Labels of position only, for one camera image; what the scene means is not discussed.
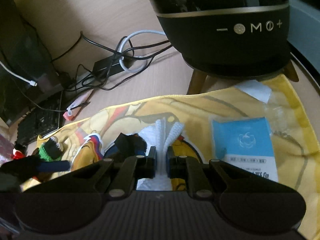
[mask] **black speaker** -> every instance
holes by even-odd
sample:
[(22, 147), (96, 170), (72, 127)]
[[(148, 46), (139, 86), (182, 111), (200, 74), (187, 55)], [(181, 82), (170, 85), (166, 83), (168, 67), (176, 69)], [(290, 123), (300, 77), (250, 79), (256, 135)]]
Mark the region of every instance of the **black speaker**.
[(281, 70), (290, 59), (288, 0), (150, 0), (192, 68), (233, 78)]

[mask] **ribbed black surface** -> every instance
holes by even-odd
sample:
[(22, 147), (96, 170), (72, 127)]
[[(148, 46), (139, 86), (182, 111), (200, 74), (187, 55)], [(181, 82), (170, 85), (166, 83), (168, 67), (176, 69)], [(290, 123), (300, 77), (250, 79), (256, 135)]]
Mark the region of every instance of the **ribbed black surface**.
[(127, 199), (109, 202), (102, 214), (78, 231), (45, 236), (31, 232), (17, 239), (59, 240), (282, 240), (303, 239), (291, 231), (257, 236), (233, 228), (210, 202), (191, 199), (186, 192), (134, 191)]

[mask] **blue packet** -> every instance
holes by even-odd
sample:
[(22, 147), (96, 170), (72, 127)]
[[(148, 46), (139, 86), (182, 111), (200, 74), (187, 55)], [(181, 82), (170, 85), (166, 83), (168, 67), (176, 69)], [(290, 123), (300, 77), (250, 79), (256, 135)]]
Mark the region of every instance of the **blue packet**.
[(216, 157), (278, 182), (276, 160), (265, 117), (231, 122), (212, 121)]

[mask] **gold trim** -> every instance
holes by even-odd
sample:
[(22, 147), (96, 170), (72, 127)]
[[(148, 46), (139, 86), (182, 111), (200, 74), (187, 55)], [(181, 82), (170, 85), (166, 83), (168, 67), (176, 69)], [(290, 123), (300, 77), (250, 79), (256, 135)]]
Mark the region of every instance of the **gold trim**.
[(164, 17), (164, 18), (184, 18), (184, 17), (209, 16), (209, 15), (242, 14), (242, 13), (253, 13), (253, 12), (277, 11), (277, 10), (285, 9), (287, 7), (289, 7), (288, 2), (280, 5), (271, 5), (271, 6), (240, 7), (240, 8), (216, 9), (216, 10), (206, 10), (206, 11), (182, 12), (182, 13), (157, 13), (156, 15), (158, 17)]

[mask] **plus symbol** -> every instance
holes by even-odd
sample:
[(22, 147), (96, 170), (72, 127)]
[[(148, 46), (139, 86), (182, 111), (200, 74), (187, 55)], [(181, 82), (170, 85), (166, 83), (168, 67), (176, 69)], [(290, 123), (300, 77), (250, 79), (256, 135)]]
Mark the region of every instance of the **plus symbol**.
[(282, 22), (281, 22), (281, 20), (279, 20), (279, 22), (277, 23), (277, 25), (279, 26), (279, 29), (281, 27), (281, 24), (282, 24)]

